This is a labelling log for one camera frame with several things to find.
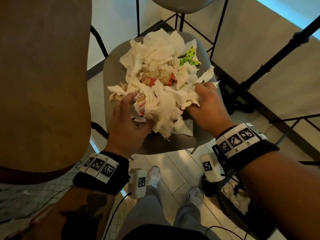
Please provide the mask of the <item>person's left hand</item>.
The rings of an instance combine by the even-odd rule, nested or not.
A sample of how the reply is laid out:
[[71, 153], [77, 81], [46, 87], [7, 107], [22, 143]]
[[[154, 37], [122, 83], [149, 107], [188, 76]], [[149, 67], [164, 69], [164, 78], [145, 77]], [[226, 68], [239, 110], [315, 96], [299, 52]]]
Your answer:
[[110, 152], [129, 159], [137, 153], [146, 138], [134, 135], [134, 124], [131, 119], [131, 105], [137, 93], [127, 94], [114, 106], [111, 127], [104, 152]]

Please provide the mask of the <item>black wristband with marker tags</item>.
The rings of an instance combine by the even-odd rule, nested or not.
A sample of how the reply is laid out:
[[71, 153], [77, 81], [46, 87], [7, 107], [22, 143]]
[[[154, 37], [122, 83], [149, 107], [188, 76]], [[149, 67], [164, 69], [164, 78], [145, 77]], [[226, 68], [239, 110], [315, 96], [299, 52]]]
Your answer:
[[129, 182], [129, 161], [121, 155], [101, 151], [92, 154], [73, 179], [76, 187], [117, 195]]
[[214, 145], [214, 153], [221, 166], [236, 172], [259, 157], [278, 150], [278, 146], [250, 123], [226, 129], [219, 134]]

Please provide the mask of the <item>black trash bag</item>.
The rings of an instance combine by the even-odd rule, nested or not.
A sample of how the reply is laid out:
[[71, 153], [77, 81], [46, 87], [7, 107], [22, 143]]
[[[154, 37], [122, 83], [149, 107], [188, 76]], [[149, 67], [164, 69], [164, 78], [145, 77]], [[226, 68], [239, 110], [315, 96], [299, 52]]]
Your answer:
[[[205, 196], [208, 198], [216, 199], [218, 207], [222, 211], [222, 213], [237, 227], [248, 233], [255, 240], [267, 240], [268, 238], [270, 238], [276, 231], [276, 226], [253, 200], [250, 193], [248, 193], [248, 191], [246, 190], [243, 181], [240, 178], [237, 178], [238, 174], [223, 174], [223, 176], [225, 176], [224, 180], [217, 183], [210, 183], [207, 181], [205, 175], [202, 175], [201, 184]], [[238, 182], [239, 187], [246, 190], [251, 198], [249, 211], [246, 215], [243, 215], [222, 193], [222, 187], [230, 180]]]

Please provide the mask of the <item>black tripod stand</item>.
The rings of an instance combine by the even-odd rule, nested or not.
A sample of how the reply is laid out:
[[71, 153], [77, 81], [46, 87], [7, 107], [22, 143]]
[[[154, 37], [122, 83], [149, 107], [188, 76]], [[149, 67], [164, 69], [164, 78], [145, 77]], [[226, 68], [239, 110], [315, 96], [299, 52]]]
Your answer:
[[231, 93], [228, 93], [227, 89], [225, 88], [225, 85], [228, 82], [228, 76], [221, 75], [219, 77], [220, 81], [222, 81], [222, 85], [220, 86], [220, 88], [222, 88], [222, 98], [228, 114], [232, 115], [236, 110], [241, 110], [245, 113], [253, 113], [256, 109], [256, 106], [254, 104], [242, 104], [237, 100], [237, 98], [244, 92], [248, 91], [255, 82], [262, 78], [262, 76], [264, 76], [266, 73], [270, 72], [276, 64], [283, 60], [292, 51], [308, 43], [310, 37], [318, 29], [320, 29], [320, 15], [314, 21], [312, 21], [307, 27], [305, 27], [299, 32], [294, 33], [290, 41], [280, 51], [278, 51], [265, 64], [262, 64], [261, 67], [253, 75], [251, 75], [247, 80], [242, 82]]

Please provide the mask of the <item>green dotted paper wrapper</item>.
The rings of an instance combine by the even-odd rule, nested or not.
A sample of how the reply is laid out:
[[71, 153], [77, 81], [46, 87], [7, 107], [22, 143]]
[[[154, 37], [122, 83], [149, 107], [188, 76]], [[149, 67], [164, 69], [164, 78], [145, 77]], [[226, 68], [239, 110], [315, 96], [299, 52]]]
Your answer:
[[191, 46], [187, 52], [186, 56], [179, 60], [179, 66], [183, 66], [185, 63], [188, 63], [193, 66], [201, 65], [201, 62], [196, 59], [196, 48]]

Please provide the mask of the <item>person's left forearm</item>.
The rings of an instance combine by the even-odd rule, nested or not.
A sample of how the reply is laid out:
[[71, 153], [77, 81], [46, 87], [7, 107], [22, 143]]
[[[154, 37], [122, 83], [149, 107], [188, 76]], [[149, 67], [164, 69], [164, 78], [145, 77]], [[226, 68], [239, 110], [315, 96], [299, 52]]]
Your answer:
[[5, 240], [102, 240], [115, 195], [72, 186], [25, 230]]

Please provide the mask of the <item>white sneaker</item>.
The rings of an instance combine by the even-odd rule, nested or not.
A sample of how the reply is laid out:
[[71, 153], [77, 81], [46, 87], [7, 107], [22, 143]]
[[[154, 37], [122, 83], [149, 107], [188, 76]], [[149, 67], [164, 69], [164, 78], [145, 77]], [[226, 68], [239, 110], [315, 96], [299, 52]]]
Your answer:
[[204, 202], [204, 192], [201, 188], [195, 187], [191, 189], [188, 194], [186, 203], [192, 203], [197, 207], [198, 210], [201, 210]]
[[161, 180], [161, 171], [157, 166], [153, 166], [146, 177], [146, 186], [152, 186], [155, 189], [158, 189], [159, 182]]

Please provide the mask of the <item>person's grey trousers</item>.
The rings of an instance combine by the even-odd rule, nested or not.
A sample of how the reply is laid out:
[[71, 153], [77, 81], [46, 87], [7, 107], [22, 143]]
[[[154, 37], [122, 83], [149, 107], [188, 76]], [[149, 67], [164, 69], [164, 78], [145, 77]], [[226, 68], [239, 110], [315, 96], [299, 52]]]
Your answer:
[[221, 240], [216, 233], [201, 224], [201, 213], [192, 203], [185, 203], [178, 209], [173, 225], [165, 218], [158, 189], [147, 186], [146, 195], [139, 199], [125, 218], [116, 240], [142, 225], [164, 225], [199, 231], [210, 240]]

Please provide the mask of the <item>person's black shirt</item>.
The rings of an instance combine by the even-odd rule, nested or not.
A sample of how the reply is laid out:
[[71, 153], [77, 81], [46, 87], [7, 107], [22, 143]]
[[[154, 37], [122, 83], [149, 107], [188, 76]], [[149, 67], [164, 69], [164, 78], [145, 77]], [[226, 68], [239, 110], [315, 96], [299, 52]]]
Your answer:
[[147, 224], [130, 231], [120, 240], [210, 240], [196, 230]]

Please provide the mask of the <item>black metal table frame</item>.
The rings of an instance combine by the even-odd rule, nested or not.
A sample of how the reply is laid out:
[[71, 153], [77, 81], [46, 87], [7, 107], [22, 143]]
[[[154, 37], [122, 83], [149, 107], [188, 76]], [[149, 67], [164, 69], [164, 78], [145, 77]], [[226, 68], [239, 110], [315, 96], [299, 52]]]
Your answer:
[[[104, 58], [108, 57], [108, 52], [104, 46], [104, 43], [102, 41], [101, 36], [99, 35], [98, 31], [93, 27], [93, 25], [91, 25], [90, 27], [90, 32], [93, 34], [93, 36], [95, 37], [101, 51], [102, 54], [104, 56]], [[100, 126], [98, 123], [96, 122], [91, 122], [91, 128], [94, 129], [95, 131], [97, 131], [102, 137], [104, 137], [105, 139], [109, 138], [109, 134], [106, 132], [105, 129], [102, 128], [102, 126]]]

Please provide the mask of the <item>crumpled white napkins in bag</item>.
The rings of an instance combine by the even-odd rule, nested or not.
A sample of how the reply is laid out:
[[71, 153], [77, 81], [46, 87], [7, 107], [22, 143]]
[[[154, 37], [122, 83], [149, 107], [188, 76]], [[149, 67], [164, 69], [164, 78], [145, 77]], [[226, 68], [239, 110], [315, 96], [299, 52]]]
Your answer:
[[239, 187], [238, 182], [231, 179], [221, 191], [243, 215], [248, 213], [251, 198], [246, 190]]

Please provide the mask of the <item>person's right forearm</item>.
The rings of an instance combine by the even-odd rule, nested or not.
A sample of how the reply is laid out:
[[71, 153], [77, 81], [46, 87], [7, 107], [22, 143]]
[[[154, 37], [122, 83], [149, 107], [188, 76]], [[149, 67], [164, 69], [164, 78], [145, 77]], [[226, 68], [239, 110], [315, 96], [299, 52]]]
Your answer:
[[269, 152], [239, 171], [254, 201], [289, 240], [320, 240], [320, 168]]

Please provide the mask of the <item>red and brown paper wrapper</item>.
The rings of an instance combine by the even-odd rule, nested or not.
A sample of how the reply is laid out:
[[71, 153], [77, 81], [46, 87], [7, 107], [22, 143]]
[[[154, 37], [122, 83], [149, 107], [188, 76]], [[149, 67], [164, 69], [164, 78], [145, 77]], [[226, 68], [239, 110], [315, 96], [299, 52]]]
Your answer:
[[177, 83], [175, 74], [171, 71], [163, 69], [155, 69], [150, 71], [149, 68], [141, 68], [139, 72], [139, 81], [148, 87], [153, 87], [156, 81], [164, 86], [172, 86]]

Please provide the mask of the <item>pile of white napkins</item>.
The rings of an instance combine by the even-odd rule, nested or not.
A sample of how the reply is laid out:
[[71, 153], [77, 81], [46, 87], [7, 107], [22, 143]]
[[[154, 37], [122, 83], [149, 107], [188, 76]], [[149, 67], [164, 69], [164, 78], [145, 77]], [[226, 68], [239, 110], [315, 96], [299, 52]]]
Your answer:
[[[136, 92], [130, 114], [133, 121], [153, 120], [153, 132], [169, 140], [172, 133], [178, 134], [178, 131], [186, 126], [182, 118], [186, 107], [191, 104], [199, 106], [199, 96], [195, 92], [194, 84], [210, 81], [214, 77], [214, 66], [209, 65], [200, 77], [197, 72], [201, 65], [185, 63], [179, 66], [180, 59], [186, 56], [191, 46], [196, 48], [198, 61], [200, 55], [197, 55], [197, 40], [185, 43], [177, 31], [169, 34], [160, 29], [148, 33], [142, 42], [132, 39], [129, 44], [130, 49], [119, 59], [122, 67], [126, 69], [124, 82], [116, 81], [115, 85], [106, 87], [111, 93], [109, 100], [120, 102], [128, 93]], [[171, 71], [177, 83], [164, 86], [160, 81], [156, 81], [153, 87], [148, 87], [139, 81], [141, 68]]]

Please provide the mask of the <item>person's right hand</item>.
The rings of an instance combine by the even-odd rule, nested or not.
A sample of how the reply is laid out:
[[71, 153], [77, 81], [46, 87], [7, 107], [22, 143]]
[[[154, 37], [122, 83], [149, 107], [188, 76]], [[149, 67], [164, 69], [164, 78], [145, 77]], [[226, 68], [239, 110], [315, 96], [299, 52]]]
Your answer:
[[199, 96], [201, 116], [193, 119], [200, 128], [217, 139], [224, 131], [237, 126], [230, 118], [213, 83], [196, 83], [194, 87]]

